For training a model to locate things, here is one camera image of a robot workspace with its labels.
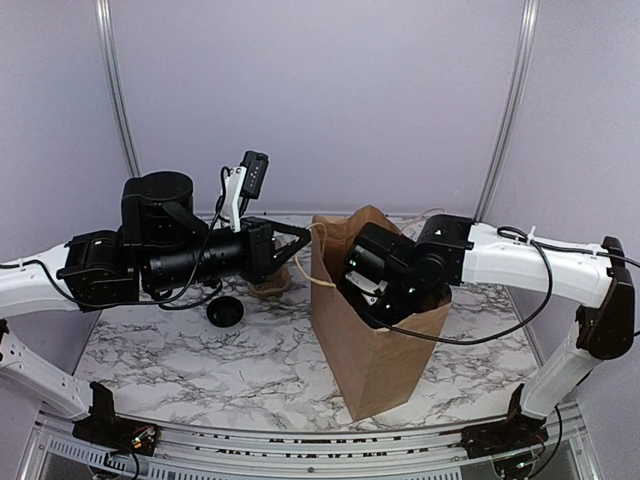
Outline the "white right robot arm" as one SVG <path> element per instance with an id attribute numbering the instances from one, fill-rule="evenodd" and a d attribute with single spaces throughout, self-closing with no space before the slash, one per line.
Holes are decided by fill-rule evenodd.
<path id="1" fill-rule="evenodd" d="M 519 323 L 538 317 L 554 297 L 577 303 L 575 324 L 539 372 L 512 396 L 495 438 L 515 448 L 599 364 L 625 355 L 635 338 L 635 288 L 621 243 L 580 244 L 533 231 L 494 227 L 463 216 L 427 219 L 417 239 L 376 225 L 357 233 L 344 261 L 340 291 L 373 328 L 413 338 L 400 327 L 445 290 L 462 284 L 499 285 L 541 294 Z"/>

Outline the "brown paper takeout bag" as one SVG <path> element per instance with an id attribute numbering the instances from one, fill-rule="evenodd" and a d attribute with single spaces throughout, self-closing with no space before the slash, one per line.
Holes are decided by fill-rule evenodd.
<path id="1" fill-rule="evenodd" d="M 342 282 L 349 249 L 368 222 L 401 233 L 373 206 L 348 217 L 316 215 L 311 223 L 311 324 L 354 421 L 400 406 L 413 394 L 448 317 L 449 284 L 462 258 L 444 241 L 424 234 L 415 241 L 409 275 L 397 281 L 427 292 L 439 287 L 440 306 L 372 328 L 345 299 Z"/>

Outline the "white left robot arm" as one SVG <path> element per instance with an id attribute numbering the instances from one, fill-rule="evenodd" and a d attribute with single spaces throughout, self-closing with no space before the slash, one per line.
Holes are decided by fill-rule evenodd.
<path id="1" fill-rule="evenodd" d="M 205 228 L 169 244 L 129 243 L 123 231 L 100 230 L 74 237 L 40 254 L 1 267 L 1 318 L 50 311 L 100 311 L 169 305 L 193 284 L 211 286 L 239 276 L 261 283 L 311 240 L 308 230 L 257 217 L 239 231 Z M 86 423 L 106 445 L 125 438 L 112 392 L 65 374 L 27 351 L 7 325 L 1 327 L 1 371 L 31 390 L 62 417 Z"/>

